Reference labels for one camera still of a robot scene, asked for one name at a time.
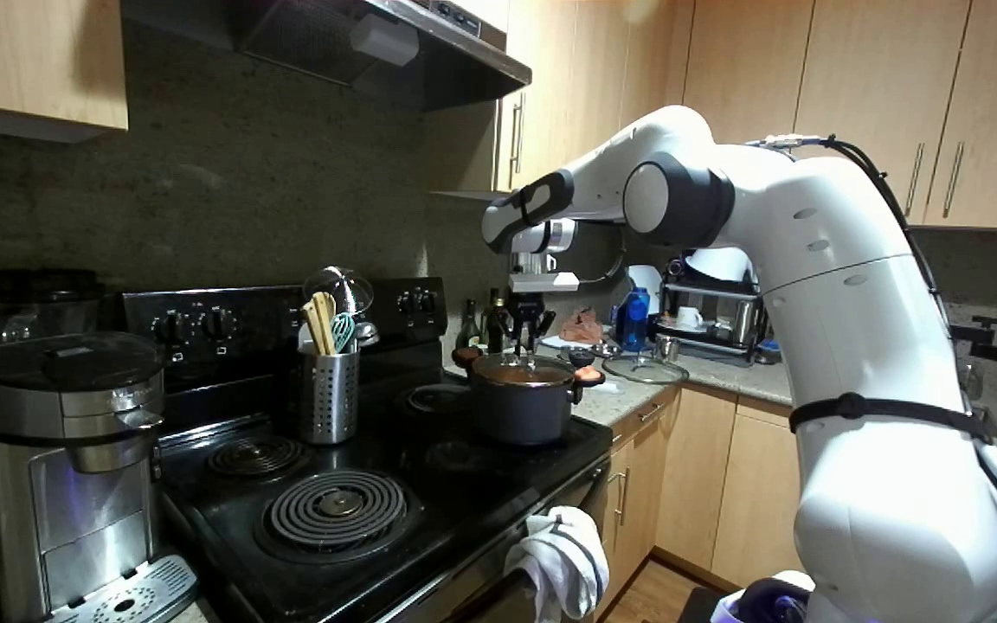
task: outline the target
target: dish towel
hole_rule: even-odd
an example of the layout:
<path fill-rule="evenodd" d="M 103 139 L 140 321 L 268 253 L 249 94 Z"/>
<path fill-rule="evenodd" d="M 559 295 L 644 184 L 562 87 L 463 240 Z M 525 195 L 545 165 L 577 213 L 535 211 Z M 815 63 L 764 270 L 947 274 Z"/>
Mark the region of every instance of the dish towel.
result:
<path fill-rule="evenodd" d="M 574 505 L 525 514 L 525 537 L 510 548 L 506 575 L 525 570 L 537 589 L 537 618 L 587 618 L 610 585 L 598 525 Z"/>

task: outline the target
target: black stove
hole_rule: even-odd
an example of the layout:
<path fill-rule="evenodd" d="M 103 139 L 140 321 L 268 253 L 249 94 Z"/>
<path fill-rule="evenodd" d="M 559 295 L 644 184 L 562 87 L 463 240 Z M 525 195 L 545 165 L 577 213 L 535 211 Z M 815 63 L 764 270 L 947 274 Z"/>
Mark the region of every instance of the black stove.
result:
<path fill-rule="evenodd" d="M 434 300 L 439 279 L 377 279 L 358 435 L 309 446 L 287 384 L 298 288 L 126 295 L 126 326 L 171 355 L 164 533 L 225 618 L 461 617 L 500 585 L 530 512 L 583 505 L 602 482 L 602 426 L 570 417 L 562 444 L 521 448 L 479 435 L 468 408 L 409 408 L 412 387 L 444 381 Z"/>

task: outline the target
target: stainless steel coffee maker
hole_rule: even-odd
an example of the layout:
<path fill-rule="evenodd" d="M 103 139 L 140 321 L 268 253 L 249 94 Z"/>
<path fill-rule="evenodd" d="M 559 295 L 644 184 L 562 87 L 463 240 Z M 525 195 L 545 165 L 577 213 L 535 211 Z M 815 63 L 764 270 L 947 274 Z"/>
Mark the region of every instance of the stainless steel coffee maker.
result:
<path fill-rule="evenodd" d="M 164 595 L 192 593 L 187 565 L 164 565 L 152 585 L 146 575 L 155 565 L 160 408 L 164 355 L 137 334 L 0 346 L 5 618 L 70 618 L 79 606 L 149 618 Z"/>

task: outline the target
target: backsplash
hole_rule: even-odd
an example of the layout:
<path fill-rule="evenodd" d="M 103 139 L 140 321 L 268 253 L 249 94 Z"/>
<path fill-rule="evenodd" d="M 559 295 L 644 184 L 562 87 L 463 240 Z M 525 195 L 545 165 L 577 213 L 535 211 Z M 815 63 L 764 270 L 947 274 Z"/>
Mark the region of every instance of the backsplash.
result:
<path fill-rule="evenodd" d="M 492 108 L 419 117 L 281 66 L 137 26 L 133 132 L 0 139 L 0 265 L 107 283 L 306 279 L 322 264 L 500 274 L 479 213 L 430 188 L 489 175 Z"/>

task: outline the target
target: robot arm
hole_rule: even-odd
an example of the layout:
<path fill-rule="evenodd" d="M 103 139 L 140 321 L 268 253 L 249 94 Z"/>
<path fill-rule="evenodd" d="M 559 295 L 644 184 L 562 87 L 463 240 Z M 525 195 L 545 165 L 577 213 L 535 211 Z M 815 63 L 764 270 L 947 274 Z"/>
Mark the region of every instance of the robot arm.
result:
<path fill-rule="evenodd" d="M 792 408 L 808 414 L 808 618 L 997 618 L 997 491 L 981 469 L 997 446 L 922 417 L 965 417 L 954 340 L 867 168 L 717 146 L 696 110 L 665 108 L 492 204 L 486 240 L 521 253 L 559 218 L 620 220 L 689 249 L 737 246 L 753 259 Z"/>

